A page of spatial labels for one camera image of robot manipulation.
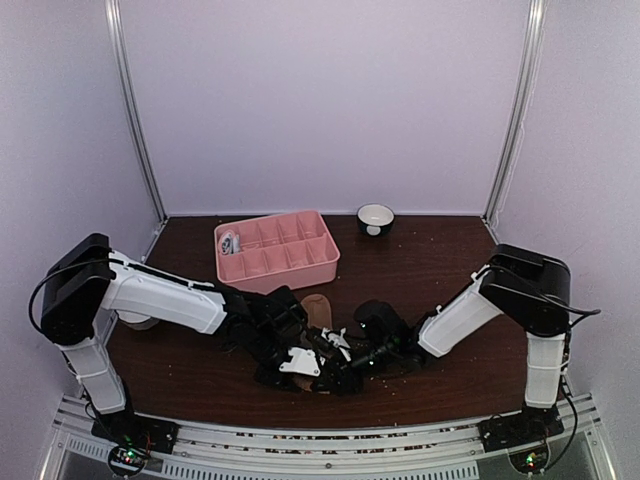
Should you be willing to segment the tan brown sock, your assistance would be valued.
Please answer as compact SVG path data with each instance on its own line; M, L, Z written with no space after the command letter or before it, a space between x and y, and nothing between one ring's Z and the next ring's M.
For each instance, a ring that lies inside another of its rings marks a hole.
M360 393L363 388L361 373L349 366L350 362L345 362L340 353L330 354L326 357L313 342L313 328L321 329L326 327L332 330L339 330L333 325L333 315L329 299L322 294L311 294L301 300L301 306L306 314L306 329L302 329L296 347L311 349L316 353L318 362L321 364L321 373L319 377L291 374L291 379L294 384L304 391L314 393L330 395L353 395ZM351 356L353 359L355 344L349 344L351 346Z

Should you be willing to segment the pink patterned sock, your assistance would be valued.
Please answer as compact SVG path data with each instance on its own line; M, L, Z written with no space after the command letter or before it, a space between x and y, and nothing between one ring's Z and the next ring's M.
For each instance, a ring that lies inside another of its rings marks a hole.
M240 253L242 251L240 235L233 230L224 231L218 240L217 251L222 256Z

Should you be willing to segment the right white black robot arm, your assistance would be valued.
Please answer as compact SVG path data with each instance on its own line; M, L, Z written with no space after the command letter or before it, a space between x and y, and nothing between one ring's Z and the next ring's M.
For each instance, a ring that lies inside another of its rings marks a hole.
M325 360L314 392L357 393L368 371L393 361L418 366L439 359L499 316L517 323L527 337L524 411L513 419L519 440L535 440L551 424L560 380L568 363L569 337L581 321L598 315L570 304L571 273L563 261L508 244L490 259L451 300L409 326L387 302L369 300L354 313L364 349L338 346Z

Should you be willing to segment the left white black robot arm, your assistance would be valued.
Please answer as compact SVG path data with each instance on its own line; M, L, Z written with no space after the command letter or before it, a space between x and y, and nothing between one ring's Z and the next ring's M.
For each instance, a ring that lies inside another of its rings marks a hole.
M87 236L55 263L30 298L42 301L41 313L29 316L32 327L60 349L96 421L123 444L137 442L144 424L95 333L100 311L130 325L161 320L205 335L223 330L275 382L321 373L316 348L296 347L284 337L289 327L307 328L289 288L259 294L186 279L132 260L101 233Z

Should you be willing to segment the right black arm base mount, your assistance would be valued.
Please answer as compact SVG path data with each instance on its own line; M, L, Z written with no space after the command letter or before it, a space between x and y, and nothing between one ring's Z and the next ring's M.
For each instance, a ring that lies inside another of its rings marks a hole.
M565 431L554 416L494 415L478 424L486 453L505 450L513 469L526 475L543 473L551 465L549 439Z

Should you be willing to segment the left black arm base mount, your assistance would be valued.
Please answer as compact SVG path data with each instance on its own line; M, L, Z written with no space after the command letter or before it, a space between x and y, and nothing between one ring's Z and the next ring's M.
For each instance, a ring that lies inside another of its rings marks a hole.
M91 433L114 444L107 454L107 466L116 476L129 478L150 466L153 454L171 454L178 431L175 422L121 411L94 414Z

